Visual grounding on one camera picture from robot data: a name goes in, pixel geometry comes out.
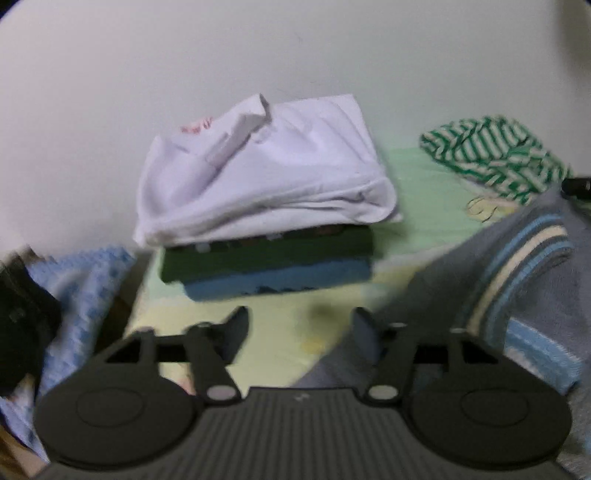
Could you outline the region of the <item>grey knit sweater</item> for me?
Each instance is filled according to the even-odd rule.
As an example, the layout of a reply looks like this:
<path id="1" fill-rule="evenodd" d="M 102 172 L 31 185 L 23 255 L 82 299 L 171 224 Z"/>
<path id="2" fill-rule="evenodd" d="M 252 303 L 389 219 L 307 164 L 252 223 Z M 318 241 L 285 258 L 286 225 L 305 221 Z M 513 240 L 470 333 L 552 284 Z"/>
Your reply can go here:
<path id="1" fill-rule="evenodd" d="M 329 476 L 523 474 L 537 463 L 590 475 L 590 216 L 559 189 L 429 266 L 382 306 L 416 339 L 400 400 L 363 400 L 375 369 L 349 334 L 301 384 L 304 468 Z"/>

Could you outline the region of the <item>blue folded garment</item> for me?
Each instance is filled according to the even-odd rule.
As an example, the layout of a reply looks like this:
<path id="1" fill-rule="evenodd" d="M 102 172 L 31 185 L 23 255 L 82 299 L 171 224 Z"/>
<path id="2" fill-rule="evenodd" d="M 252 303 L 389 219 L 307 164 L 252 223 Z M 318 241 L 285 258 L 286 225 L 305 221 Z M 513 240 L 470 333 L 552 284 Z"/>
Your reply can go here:
<path id="1" fill-rule="evenodd" d="M 368 259 L 339 259 L 252 273 L 232 274 L 183 286 L 193 301 L 213 301 L 240 296 L 280 294 L 327 289 L 363 283 L 372 278 Z"/>

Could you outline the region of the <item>dark green folded garment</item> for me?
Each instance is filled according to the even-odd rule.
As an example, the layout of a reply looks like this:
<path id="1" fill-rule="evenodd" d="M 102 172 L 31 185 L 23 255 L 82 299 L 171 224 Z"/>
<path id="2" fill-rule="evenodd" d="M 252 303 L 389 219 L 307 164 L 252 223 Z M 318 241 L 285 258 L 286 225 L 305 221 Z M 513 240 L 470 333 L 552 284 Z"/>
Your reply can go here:
<path id="1" fill-rule="evenodd" d="M 163 250 L 160 279 L 165 283 L 191 283 L 266 269 L 370 258 L 374 251 L 374 235 L 370 227 L 325 225 L 166 248 Z"/>

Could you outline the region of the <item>white folded shirt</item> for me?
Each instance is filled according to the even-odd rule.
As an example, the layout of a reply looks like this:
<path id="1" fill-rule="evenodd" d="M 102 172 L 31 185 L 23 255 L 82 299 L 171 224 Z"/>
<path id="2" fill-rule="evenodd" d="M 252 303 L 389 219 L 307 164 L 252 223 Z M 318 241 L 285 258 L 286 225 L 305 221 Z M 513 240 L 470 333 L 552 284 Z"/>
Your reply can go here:
<path id="1" fill-rule="evenodd" d="M 143 247 L 402 217 L 351 94 L 280 104 L 256 94 L 217 118 L 155 137 L 136 211 L 134 240 Z"/>

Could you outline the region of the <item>black bag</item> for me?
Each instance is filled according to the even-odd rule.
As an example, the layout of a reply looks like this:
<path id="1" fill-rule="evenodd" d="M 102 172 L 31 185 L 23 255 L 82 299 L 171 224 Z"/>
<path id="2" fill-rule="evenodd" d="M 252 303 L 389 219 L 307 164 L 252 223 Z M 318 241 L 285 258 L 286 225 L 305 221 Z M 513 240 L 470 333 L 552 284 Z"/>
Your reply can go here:
<path id="1" fill-rule="evenodd" d="M 1 265 L 1 395 L 10 396 L 26 378 L 38 391 L 45 351 L 62 323 L 60 302 L 30 276 L 14 256 Z"/>

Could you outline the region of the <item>pastel cartoon bed sheet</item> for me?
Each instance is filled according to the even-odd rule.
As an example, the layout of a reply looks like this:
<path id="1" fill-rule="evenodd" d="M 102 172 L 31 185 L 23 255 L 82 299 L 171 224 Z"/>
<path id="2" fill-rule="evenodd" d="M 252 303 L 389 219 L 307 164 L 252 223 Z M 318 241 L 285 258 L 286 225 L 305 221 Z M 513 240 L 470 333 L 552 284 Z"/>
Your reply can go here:
<path id="1" fill-rule="evenodd" d="M 183 250 L 185 282 L 162 281 L 157 250 L 127 331 L 177 335 L 246 307 L 249 334 L 229 368 L 233 380 L 242 391 L 290 386 L 342 338 L 353 308 L 388 299 L 420 267 L 516 209 L 419 148 L 382 161 L 399 221 L 311 228 L 201 256 Z"/>

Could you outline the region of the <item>blue patterned towel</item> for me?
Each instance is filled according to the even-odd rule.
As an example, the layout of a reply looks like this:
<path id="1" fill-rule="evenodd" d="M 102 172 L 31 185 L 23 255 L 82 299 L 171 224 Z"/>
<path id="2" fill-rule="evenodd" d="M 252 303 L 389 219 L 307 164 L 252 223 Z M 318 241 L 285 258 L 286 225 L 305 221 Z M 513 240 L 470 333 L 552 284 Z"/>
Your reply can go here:
<path id="1" fill-rule="evenodd" d="M 122 247 L 106 247 L 46 258 L 26 269 L 62 307 L 62 323 L 44 356 L 40 388 L 25 379 L 1 399 L 1 420 L 8 432 L 42 460 L 48 459 L 33 427 L 35 401 L 80 369 L 93 355 L 99 330 L 135 263 Z"/>

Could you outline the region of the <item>green white striped garment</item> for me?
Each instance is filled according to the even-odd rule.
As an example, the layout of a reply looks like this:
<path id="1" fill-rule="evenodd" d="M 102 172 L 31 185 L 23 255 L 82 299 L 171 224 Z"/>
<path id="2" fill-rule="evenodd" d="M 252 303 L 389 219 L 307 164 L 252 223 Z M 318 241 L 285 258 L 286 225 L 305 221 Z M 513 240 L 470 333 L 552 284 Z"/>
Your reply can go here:
<path id="1" fill-rule="evenodd" d="M 519 205 L 573 176 L 528 128 L 502 115 L 444 124 L 423 133 L 420 147 L 455 174 Z"/>

